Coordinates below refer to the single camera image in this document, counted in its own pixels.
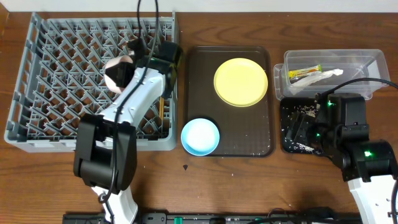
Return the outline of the white wrapper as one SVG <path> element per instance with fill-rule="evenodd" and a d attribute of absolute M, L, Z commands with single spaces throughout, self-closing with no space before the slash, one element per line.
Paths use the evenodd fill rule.
<path fill-rule="evenodd" d="M 334 70 L 329 70 L 329 71 L 325 71 L 325 72 L 312 72 L 311 75 L 306 76 L 302 79 L 300 79 L 299 81 L 295 82 L 292 84 L 292 86 L 294 87 L 305 87 L 305 86 L 309 86 L 312 83 L 318 82 L 320 80 L 326 79 L 326 78 L 330 78 L 333 75 L 339 76 L 343 74 L 343 70 L 342 69 L 334 69 Z"/>

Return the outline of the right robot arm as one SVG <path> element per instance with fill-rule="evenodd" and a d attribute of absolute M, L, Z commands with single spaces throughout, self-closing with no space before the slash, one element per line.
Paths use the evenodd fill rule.
<path fill-rule="evenodd" d="M 371 140 L 366 101 L 358 93 L 285 98 L 282 141 L 329 158 L 342 172 L 363 223 L 397 223 L 397 160 L 385 140 Z"/>

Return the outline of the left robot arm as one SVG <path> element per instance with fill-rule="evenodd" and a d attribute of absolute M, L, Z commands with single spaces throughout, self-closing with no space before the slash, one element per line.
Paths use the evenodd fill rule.
<path fill-rule="evenodd" d="M 136 129 L 153 102 L 172 95 L 181 47 L 165 41 L 146 54 L 136 39 L 131 55 L 109 60 L 104 79 L 117 99 L 100 114 L 85 114 L 78 126 L 73 173 L 98 195 L 110 223 L 134 223 L 138 213 L 130 189 L 137 167 Z"/>

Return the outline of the green orange snack wrapper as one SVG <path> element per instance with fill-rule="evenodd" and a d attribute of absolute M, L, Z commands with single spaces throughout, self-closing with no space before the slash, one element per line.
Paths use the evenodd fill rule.
<path fill-rule="evenodd" d="M 322 71 L 321 65 L 316 65 L 316 66 L 312 66 L 312 67 L 308 67 L 308 68 L 301 68 L 298 70 L 289 70 L 289 79 L 294 80 L 294 79 L 297 79 L 297 78 L 300 78 L 300 77 L 306 75 L 307 73 L 321 72 L 321 71 Z"/>

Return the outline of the white bowl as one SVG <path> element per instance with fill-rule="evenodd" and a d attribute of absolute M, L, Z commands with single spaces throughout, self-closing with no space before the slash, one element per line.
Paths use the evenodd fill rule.
<path fill-rule="evenodd" d="M 133 60 L 132 60 L 132 58 L 129 55 L 124 55 L 124 56 L 121 56 L 121 57 L 112 58 L 111 60 L 109 60 L 106 63 L 105 69 L 107 69 L 107 68 L 109 68 L 109 67 L 111 67 L 113 65 L 116 65 L 119 62 L 130 62 L 130 63 L 133 63 Z M 112 91 L 114 93 L 120 94 L 125 89 L 125 88 L 117 87 L 116 84 L 105 74 L 105 71 L 104 71 L 104 79 L 105 79 L 106 86 L 109 88 L 110 91 Z"/>

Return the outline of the light blue bowl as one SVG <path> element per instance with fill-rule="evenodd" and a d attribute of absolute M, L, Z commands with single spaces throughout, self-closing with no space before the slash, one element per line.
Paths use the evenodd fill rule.
<path fill-rule="evenodd" d="M 211 154 L 220 142 L 220 131 L 214 122 L 205 118 L 189 121 L 182 129 L 183 148 L 193 156 Z"/>

